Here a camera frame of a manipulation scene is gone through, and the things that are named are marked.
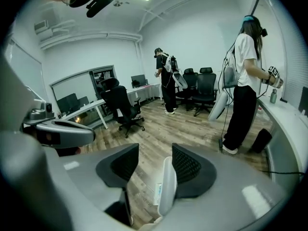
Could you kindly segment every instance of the wooden floor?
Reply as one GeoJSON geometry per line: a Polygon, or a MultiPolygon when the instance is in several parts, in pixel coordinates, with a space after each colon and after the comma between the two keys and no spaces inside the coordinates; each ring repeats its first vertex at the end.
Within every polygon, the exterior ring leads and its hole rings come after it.
{"type": "MultiPolygon", "coordinates": [[[[206,149],[219,153],[218,139],[221,136],[226,118],[226,111],[217,122],[209,123],[208,113],[202,111],[198,117],[193,117],[194,111],[186,112],[185,106],[180,105],[174,115],[165,115],[162,102],[155,100],[142,106],[141,115],[144,117],[145,131],[139,127],[132,127],[129,138],[125,139],[125,130],[118,131],[116,122],[108,123],[109,129],[103,126],[96,129],[96,140],[85,146],[83,153],[106,150],[127,143],[139,143],[139,165],[128,183],[128,197],[132,216],[133,228],[153,223],[159,214],[153,205],[156,183],[162,182],[163,161],[171,156],[173,142],[192,146],[206,146],[206,149]]],[[[228,111],[225,132],[228,128],[232,108],[228,111]]],[[[248,152],[258,133],[263,129],[270,129],[271,122],[256,117],[250,132],[235,157],[246,161],[258,170],[268,170],[266,153],[256,154],[248,152]]]]}

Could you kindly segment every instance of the black office chair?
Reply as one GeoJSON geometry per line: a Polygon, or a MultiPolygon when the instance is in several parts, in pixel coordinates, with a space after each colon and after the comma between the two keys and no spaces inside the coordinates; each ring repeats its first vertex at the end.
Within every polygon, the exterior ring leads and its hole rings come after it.
{"type": "Polygon", "coordinates": [[[214,90],[214,84],[216,80],[216,74],[213,74],[211,67],[204,67],[200,69],[200,74],[197,77],[197,94],[192,96],[192,101],[194,103],[200,103],[196,110],[196,113],[193,115],[196,117],[200,114],[201,110],[208,110],[208,107],[205,105],[214,105],[214,102],[217,97],[217,90],[214,90]]]}
{"type": "Polygon", "coordinates": [[[189,110],[188,99],[191,98],[192,96],[194,96],[197,93],[197,90],[196,90],[197,77],[198,77],[198,73],[194,73],[193,68],[185,69],[184,74],[183,74],[183,78],[185,79],[185,81],[188,85],[188,88],[184,89],[183,91],[180,91],[180,88],[177,87],[178,92],[176,93],[176,96],[178,98],[184,99],[184,100],[182,100],[182,104],[183,103],[186,104],[186,111],[189,110]]]}
{"type": "Polygon", "coordinates": [[[114,119],[122,124],[119,127],[119,131],[123,127],[127,129],[125,138],[128,138],[128,132],[131,126],[136,125],[141,127],[143,131],[145,128],[137,123],[137,121],[144,121],[144,118],[137,115],[141,113],[141,107],[139,100],[136,100],[136,106],[132,107],[128,100],[126,88],[119,85],[119,81],[116,78],[110,78],[101,82],[103,86],[103,91],[100,93],[101,97],[106,101],[107,106],[114,114],[114,119]]]}

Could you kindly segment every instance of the long hair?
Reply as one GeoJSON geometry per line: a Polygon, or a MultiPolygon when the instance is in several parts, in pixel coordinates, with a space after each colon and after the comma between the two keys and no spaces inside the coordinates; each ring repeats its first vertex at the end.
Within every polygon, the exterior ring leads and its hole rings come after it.
{"type": "Polygon", "coordinates": [[[263,47],[261,31],[262,27],[258,18],[253,15],[249,15],[253,17],[253,21],[244,21],[241,29],[241,33],[245,33],[253,38],[255,43],[255,50],[257,53],[257,58],[260,60],[261,51],[263,47]]]}

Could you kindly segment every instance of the shoe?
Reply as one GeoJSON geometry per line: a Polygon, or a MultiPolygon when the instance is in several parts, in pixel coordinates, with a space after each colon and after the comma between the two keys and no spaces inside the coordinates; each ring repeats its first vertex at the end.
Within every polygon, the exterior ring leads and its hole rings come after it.
{"type": "Polygon", "coordinates": [[[168,112],[167,110],[165,110],[165,114],[167,114],[167,115],[173,115],[173,114],[174,114],[174,111],[173,111],[173,112],[168,112]]]}
{"type": "Polygon", "coordinates": [[[230,153],[230,154],[232,154],[232,155],[235,155],[235,154],[237,154],[237,152],[238,152],[238,149],[235,149],[235,150],[229,150],[227,147],[225,147],[224,145],[222,145],[222,148],[226,151],[226,152],[228,152],[228,153],[230,153]]]}

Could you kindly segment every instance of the person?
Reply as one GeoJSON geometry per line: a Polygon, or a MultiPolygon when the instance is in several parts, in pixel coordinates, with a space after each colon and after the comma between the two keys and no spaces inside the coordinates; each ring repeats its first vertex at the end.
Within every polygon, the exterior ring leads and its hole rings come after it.
{"type": "Polygon", "coordinates": [[[177,109],[176,97],[175,97],[175,81],[172,77],[172,73],[169,73],[165,69],[168,54],[163,53],[161,48],[157,48],[155,51],[156,57],[156,69],[158,73],[156,77],[162,76],[162,93],[165,101],[165,113],[167,115],[173,115],[177,109]]]}
{"type": "Polygon", "coordinates": [[[233,115],[227,133],[224,136],[223,150],[236,154],[244,141],[253,122],[257,104],[259,79],[275,83],[275,77],[256,66],[262,50],[262,27],[259,20],[252,15],[245,16],[241,32],[235,42],[235,61],[240,73],[234,88],[233,115]]]}

